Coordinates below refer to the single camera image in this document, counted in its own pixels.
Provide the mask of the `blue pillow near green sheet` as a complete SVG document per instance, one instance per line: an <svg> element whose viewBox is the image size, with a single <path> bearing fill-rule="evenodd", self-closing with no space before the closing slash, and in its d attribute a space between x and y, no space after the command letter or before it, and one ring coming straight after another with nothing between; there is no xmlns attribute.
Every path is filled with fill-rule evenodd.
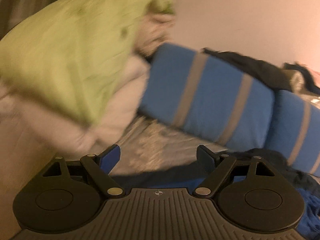
<svg viewBox="0 0 320 240"><path fill-rule="evenodd" d="M173 44L155 53L139 110L236 151L263 147L274 94L216 57Z"/></svg>

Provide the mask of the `pink and navy garment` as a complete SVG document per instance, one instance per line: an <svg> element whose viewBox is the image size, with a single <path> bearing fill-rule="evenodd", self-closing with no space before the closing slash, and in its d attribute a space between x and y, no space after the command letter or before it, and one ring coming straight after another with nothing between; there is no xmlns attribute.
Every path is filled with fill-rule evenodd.
<svg viewBox="0 0 320 240"><path fill-rule="evenodd" d="M297 70L302 73L308 91L319 95L319 74L298 63L285 63L283 69Z"/></svg>

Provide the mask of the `green sheet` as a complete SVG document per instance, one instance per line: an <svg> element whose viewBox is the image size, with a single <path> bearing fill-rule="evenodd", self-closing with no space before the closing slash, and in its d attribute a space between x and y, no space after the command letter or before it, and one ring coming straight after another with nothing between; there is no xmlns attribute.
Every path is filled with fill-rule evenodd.
<svg viewBox="0 0 320 240"><path fill-rule="evenodd" d="M76 121L95 124L148 12L172 15L172 0L58 0L1 39L1 79Z"/></svg>

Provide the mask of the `blue fleece zip jacket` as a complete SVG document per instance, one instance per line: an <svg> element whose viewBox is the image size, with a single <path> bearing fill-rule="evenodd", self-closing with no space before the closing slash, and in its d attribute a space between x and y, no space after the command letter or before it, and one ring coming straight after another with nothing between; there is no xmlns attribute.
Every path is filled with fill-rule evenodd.
<svg viewBox="0 0 320 240"><path fill-rule="evenodd" d="M276 151L213 152L200 145L196 161L167 170L115 174L126 192L134 188L202 187L223 218L251 232L295 228L305 239L319 239L319 184L290 168Z"/></svg>

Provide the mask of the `floral grey pillow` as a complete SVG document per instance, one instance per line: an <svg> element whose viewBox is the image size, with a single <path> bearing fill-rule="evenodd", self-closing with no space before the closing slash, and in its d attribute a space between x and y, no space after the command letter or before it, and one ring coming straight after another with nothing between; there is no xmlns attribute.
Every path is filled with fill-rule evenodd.
<svg viewBox="0 0 320 240"><path fill-rule="evenodd" d="M302 73L291 69L283 69L283 72L289 80L293 93L304 101L309 102L315 107L319 108L319 95L307 90Z"/></svg>

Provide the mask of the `grey quilted bedspread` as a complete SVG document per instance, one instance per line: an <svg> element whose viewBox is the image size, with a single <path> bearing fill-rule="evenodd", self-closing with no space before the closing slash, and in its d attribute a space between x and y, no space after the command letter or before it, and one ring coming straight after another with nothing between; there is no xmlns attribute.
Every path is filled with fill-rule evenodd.
<svg viewBox="0 0 320 240"><path fill-rule="evenodd" d="M157 120L137 116L118 141L120 161L111 171L115 176L167 170L196 161L199 145L213 152L225 147L193 137L160 124Z"/></svg>

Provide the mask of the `blue pillow near teddy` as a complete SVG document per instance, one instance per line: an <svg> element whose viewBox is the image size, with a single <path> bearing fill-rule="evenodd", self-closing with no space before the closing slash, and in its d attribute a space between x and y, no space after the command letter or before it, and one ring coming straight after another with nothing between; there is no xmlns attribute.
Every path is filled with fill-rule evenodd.
<svg viewBox="0 0 320 240"><path fill-rule="evenodd" d="M286 90L276 92L264 148L281 153L292 168L319 177L319 109Z"/></svg>

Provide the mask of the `black garment behind pillows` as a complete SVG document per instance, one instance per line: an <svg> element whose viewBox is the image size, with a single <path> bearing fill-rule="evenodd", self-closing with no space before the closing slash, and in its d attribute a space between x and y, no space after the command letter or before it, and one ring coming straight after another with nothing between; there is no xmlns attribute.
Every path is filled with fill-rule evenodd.
<svg viewBox="0 0 320 240"><path fill-rule="evenodd" d="M242 72L259 80L272 90L287 90L293 92L284 72L266 61L257 60L232 51L215 51L209 48L203 48L202 52L228 62Z"/></svg>

